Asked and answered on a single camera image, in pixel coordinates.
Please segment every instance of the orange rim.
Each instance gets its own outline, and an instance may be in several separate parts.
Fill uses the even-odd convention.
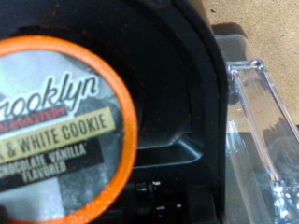
[[[86,63],[104,78],[116,93],[121,105],[124,128],[123,149],[117,173],[92,202],[66,217],[42,222],[12,220],[12,223],[88,223],[99,217],[112,205],[120,195],[134,167],[137,148],[137,119],[131,95],[118,74],[103,59],[77,44],[59,38],[39,35],[14,37],[0,42],[0,57],[27,50],[48,50],[69,55]]]

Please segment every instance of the coffee pod lid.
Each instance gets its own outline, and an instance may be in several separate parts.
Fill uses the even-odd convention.
[[[12,223],[88,223],[132,172],[137,119],[103,59],[54,37],[0,42],[0,205]]]

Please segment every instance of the label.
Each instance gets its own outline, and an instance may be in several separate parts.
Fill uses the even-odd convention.
[[[0,164],[61,148],[115,129],[109,107],[0,142]]]

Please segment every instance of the k-cup pod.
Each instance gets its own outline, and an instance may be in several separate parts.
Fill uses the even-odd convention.
[[[12,223],[88,223],[135,162],[130,93],[101,58],[48,36],[0,42],[0,204]]]

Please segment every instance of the black plastic housing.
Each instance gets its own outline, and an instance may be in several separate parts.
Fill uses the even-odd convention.
[[[213,34],[188,1],[2,1],[0,39],[19,35],[56,36],[91,50],[134,99],[135,169],[94,223],[219,222],[226,72]]]

